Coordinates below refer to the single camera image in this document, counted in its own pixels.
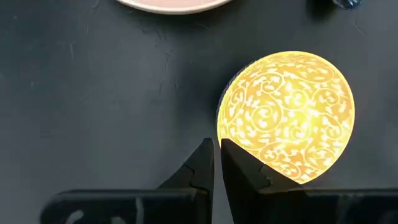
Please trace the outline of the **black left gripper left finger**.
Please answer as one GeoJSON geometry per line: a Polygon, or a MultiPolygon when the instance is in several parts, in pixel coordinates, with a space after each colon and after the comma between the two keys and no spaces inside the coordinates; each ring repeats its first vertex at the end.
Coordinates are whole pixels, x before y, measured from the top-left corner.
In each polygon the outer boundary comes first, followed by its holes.
{"type": "Polygon", "coordinates": [[[194,223],[211,223],[213,213],[213,189],[215,177],[215,147],[210,138],[202,140],[190,157],[159,189],[193,189],[195,217],[194,223]]]}

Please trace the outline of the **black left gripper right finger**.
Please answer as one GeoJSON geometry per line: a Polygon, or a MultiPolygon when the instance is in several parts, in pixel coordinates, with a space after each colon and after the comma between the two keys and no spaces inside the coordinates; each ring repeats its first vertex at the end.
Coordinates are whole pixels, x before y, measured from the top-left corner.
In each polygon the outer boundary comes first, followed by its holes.
{"type": "Polygon", "coordinates": [[[300,184],[230,139],[221,140],[223,180],[235,223],[303,223],[300,184]]]}

